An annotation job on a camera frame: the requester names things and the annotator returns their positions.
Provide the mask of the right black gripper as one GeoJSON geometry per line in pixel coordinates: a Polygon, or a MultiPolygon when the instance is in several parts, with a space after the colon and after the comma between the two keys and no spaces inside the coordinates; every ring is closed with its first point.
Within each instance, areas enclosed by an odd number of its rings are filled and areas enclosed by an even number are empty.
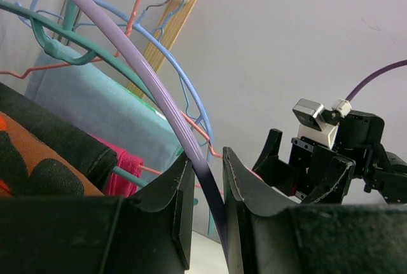
{"type": "Polygon", "coordinates": [[[341,204],[355,161],[309,139],[293,138],[289,163],[279,159],[282,131],[270,129],[252,171],[270,187],[302,204],[341,204]]]}

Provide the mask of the black trousers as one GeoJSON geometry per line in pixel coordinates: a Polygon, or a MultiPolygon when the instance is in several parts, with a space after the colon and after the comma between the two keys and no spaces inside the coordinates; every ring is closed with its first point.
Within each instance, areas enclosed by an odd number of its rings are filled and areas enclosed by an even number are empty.
{"type": "Polygon", "coordinates": [[[104,191],[117,166],[116,152],[22,94],[1,84],[1,112],[58,153],[104,191]]]}

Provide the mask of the wooden clothes rack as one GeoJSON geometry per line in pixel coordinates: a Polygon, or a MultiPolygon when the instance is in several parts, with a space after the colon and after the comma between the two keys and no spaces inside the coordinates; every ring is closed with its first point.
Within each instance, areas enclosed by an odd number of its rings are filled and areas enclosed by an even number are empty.
{"type": "Polygon", "coordinates": [[[153,68],[159,71],[165,60],[169,61],[178,75],[181,82],[186,84],[187,77],[183,76],[182,69],[176,59],[172,56],[170,50],[177,39],[181,29],[185,25],[197,0],[165,0],[160,4],[152,4],[141,12],[134,22],[134,30],[139,32],[148,40],[148,45],[144,50],[143,56],[153,68]],[[165,7],[165,11],[158,23],[158,27],[152,31],[147,31],[142,27],[143,17],[147,11],[154,7],[165,7]]]}

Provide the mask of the blue plastic hanger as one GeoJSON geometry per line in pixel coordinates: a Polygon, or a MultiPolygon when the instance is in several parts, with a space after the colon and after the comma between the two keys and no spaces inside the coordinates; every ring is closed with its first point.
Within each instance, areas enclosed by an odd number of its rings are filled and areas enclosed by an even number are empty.
{"type": "MultiPolygon", "coordinates": [[[[151,101],[154,101],[154,97],[149,92],[148,88],[144,85],[141,78],[138,77],[138,75],[131,74],[129,67],[125,66],[124,63],[120,62],[117,58],[113,57],[112,54],[110,54],[103,48],[97,46],[95,43],[83,38],[82,36],[75,33],[74,31],[64,31],[62,29],[61,25],[53,22],[49,18],[46,18],[46,17],[40,15],[40,13],[38,13],[38,12],[24,8],[24,7],[20,6],[19,4],[13,4],[9,1],[1,0],[1,9],[8,11],[10,13],[14,13],[17,16],[19,16],[22,19],[22,21],[25,22],[33,30],[33,33],[34,33],[35,37],[37,39],[39,39],[39,44],[41,46],[45,45],[45,43],[49,43],[52,40],[43,31],[43,29],[46,27],[47,29],[63,36],[64,38],[66,38],[66,39],[74,42],[75,44],[81,46],[82,48],[88,50],[90,53],[95,54],[94,56],[91,56],[91,54],[87,53],[83,57],[79,57],[79,58],[69,57],[67,60],[68,64],[84,65],[87,63],[93,63],[93,62],[95,62],[95,59],[97,57],[99,57],[103,61],[105,61],[107,64],[109,64],[110,66],[115,68],[119,73],[124,75],[127,79],[129,79],[130,82],[132,82],[135,86],[137,86],[140,90],[142,90],[151,101]]],[[[185,74],[185,72],[183,70],[182,70],[182,74],[183,74],[183,76],[187,77],[187,75],[185,74]]],[[[182,86],[182,89],[189,90],[189,92],[190,92],[191,96],[193,97],[195,104],[197,105],[197,108],[200,112],[199,117],[196,119],[193,119],[193,118],[191,118],[189,113],[186,111],[186,112],[184,112],[184,118],[191,125],[191,127],[193,127],[195,130],[197,130],[201,134],[201,136],[206,139],[207,144],[211,144],[212,129],[211,129],[208,115],[206,113],[204,105],[202,104],[202,102],[200,100],[200,97],[198,96],[195,88],[193,87],[193,85],[188,77],[187,77],[187,83],[184,84],[181,82],[181,86],[182,86]]]]}

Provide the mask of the orange camouflage trousers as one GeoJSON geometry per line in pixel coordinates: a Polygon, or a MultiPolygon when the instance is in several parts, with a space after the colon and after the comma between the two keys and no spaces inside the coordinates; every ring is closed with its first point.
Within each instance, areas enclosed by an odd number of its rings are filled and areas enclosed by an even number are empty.
{"type": "Polygon", "coordinates": [[[1,113],[1,197],[101,196],[82,173],[1,113]]]}

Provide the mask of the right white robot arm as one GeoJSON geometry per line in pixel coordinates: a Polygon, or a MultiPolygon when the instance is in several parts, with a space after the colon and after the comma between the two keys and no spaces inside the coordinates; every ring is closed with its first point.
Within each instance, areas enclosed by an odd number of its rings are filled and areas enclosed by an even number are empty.
{"type": "Polygon", "coordinates": [[[253,172],[306,204],[341,203],[352,179],[362,179],[365,192],[378,191],[388,204],[405,204],[406,162],[382,145],[384,120],[355,110],[342,117],[323,109],[320,116],[327,129],[337,131],[332,147],[299,133],[285,163],[278,156],[282,132],[271,129],[253,172]]]}

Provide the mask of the light blue trousers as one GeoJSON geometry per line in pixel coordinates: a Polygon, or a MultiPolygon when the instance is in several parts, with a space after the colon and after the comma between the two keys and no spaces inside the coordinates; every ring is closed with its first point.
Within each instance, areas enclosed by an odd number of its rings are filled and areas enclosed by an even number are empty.
{"type": "Polygon", "coordinates": [[[183,151],[162,114],[93,64],[34,71],[25,95],[159,172],[166,171],[183,151]]]}

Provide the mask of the lilac plastic hanger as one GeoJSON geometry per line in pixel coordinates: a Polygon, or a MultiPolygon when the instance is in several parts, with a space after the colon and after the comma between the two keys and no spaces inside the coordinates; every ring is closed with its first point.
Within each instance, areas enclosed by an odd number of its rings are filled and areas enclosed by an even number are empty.
{"type": "Polygon", "coordinates": [[[217,232],[223,247],[225,259],[228,259],[228,240],[226,230],[225,206],[210,166],[204,158],[200,146],[178,106],[168,93],[151,66],[146,62],[140,51],[124,35],[117,25],[92,0],[72,0],[110,42],[121,53],[128,65],[132,68],[128,78],[134,71],[141,77],[162,113],[166,116],[173,131],[177,135],[187,157],[193,164],[208,206],[216,223],[217,232]]]}

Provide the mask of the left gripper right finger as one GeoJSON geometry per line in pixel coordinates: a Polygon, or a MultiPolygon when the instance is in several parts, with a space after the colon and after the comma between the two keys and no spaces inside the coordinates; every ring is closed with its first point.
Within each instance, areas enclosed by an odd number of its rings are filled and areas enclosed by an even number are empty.
{"type": "Polygon", "coordinates": [[[406,207],[299,205],[223,149],[230,273],[405,273],[406,207]]]}

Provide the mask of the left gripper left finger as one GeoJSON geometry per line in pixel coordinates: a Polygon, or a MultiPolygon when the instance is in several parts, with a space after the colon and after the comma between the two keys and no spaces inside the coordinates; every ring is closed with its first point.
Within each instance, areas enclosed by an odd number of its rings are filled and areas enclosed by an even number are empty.
{"type": "Polygon", "coordinates": [[[185,155],[135,195],[1,200],[2,273],[184,273],[195,176],[185,155]]]}

